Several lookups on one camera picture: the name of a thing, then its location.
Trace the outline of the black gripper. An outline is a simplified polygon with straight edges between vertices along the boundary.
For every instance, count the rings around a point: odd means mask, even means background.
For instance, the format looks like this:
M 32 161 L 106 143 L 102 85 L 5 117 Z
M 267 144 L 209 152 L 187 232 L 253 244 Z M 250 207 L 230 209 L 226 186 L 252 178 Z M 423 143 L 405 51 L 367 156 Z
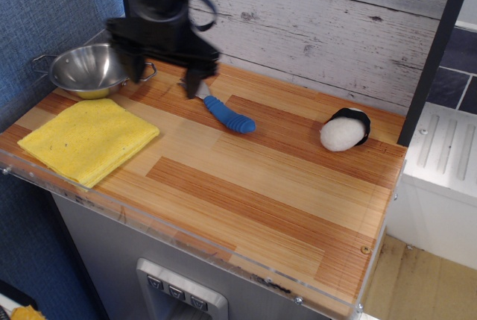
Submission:
M 186 68 L 186 94 L 191 99 L 202 80 L 217 71 L 219 51 L 193 31 L 189 20 L 152 22 L 139 17 L 111 18 L 106 28 L 110 46 L 134 83 L 141 81 L 147 58 L 161 60 Z

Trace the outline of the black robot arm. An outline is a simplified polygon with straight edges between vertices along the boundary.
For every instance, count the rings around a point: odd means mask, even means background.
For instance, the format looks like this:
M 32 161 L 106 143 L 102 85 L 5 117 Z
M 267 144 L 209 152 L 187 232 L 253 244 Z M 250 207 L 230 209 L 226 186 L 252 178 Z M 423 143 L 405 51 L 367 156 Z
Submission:
M 148 58 L 185 68 L 188 98 L 215 75 L 220 52 L 199 37 L 217 21 L 210 0 L 124 0 L 126 14 L 106 22 L 110 46 L 129 79 L 139 82 Z

